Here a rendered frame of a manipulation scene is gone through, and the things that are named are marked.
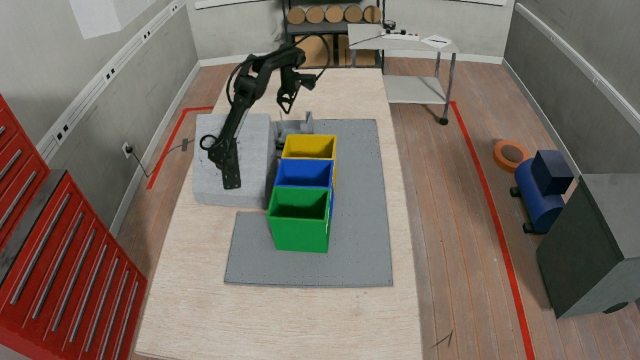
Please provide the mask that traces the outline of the blue open-top bin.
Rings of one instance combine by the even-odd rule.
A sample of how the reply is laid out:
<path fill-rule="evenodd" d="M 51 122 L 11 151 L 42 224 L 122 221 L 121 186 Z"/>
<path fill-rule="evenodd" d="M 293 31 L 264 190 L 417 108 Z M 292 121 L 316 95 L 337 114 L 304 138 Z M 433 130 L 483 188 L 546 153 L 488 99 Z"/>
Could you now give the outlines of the blue open-top bin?
<path fill-rule="evenodd" d="M 331 220 L 334 200 L 333 165 L 334 160 L 282 158 L 274 186 L 331 189 Z"/>

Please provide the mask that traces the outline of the green bin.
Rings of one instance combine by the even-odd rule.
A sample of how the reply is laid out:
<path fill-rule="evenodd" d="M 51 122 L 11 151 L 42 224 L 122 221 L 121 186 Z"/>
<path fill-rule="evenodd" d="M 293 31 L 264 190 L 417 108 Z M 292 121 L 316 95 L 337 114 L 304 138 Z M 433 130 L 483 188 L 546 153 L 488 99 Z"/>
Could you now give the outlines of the green bin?
<path fill-rule="evenodd" d="M 266 220 L 269 220 L 277 250 L 328 252 L 330 191 L 274 186 Z"/>

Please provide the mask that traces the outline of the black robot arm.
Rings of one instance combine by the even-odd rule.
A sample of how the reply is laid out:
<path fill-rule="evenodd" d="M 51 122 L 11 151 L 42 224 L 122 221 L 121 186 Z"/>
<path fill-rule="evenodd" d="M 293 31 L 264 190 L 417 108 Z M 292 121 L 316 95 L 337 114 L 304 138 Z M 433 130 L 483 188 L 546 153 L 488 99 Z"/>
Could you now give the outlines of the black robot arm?
<path fill-rule="evenodd" d="M 242 186 L 237 152 L 237 137 L 250 108 L 256 100 L 259 100 L 264 95 L 272 71 L 280 68 L 280 76 L 282 77 L 295 75 L 293 78 L 286 79 L 287 91 L 296 91 L 299 83 L 309 91 L 315 88 L 316 74 L 295 72 L 297 68 L 306 62 L 305 53 L 303 49 L 294 46 L 269 58 L 254 62 L 251 61 L 241 67 L 233 83 L 233 92 L 235 92 L 233 105 L 236 109 L 235 113 L 231 119 L 232 109 L 230 109 L 220 135 L 211 146 L 216 145 L 217 142 L 224 137 L 223 142 L 217 148 L 207 151 L 207 153 L 209 152 L 208 159 L 214 162 L 215 166 L 222 172 L 224 190 L 238 189 Z M 257 77 L 248 74 L 250 68 L 257 74 L 260 71 L 260 74 L 258 74 Z M 301 82 L 296 81 L 297 79 L 301 80 Z M 236 187 L 236 185 L 238 186 Z M 229 188 L 227 188 L 228 186 Z"/>

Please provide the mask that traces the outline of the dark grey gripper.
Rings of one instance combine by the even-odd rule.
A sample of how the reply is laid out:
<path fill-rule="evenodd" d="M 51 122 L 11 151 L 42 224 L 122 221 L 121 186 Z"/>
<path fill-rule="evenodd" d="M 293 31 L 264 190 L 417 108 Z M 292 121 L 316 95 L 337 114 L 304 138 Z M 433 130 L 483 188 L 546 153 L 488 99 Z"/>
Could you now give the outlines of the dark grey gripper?
<path fill-rule="evenodd" d="M 296 89 L 296 91 L 287 91 L 286 90 L 286 79 L 293 78 L 294 76 L 291 76 L 291 77 L 282 77 L 282 76 L 280 76 L 281 86 L 280 86 L 279 90 L 277 91 L 276 102 L 282 108 L 282 110 L 284 111 L 285 114 L 289 114 L 290 113 L 292 105 L 293 105 L 293 103 L 294 103 L 294 101 L 295 101 L 295 99 L 297 97 L 298 92 L 299 92 L 299 88 L 301 87 L 301 85 L 299 83 L 298 88 Z M 294 93 L 295 93 L 295 95 L 294 95 Z M 289 97 L 283 97 L 284 94 L 288 94 Z M 294 98 L 292 96 L 294 96 Z M 290 104 L 289 108 L 288 108 L 288 111 L 286 111 L 286 109 L 285 109 L 285 107 L 284 107 L 282 102 Z"/>

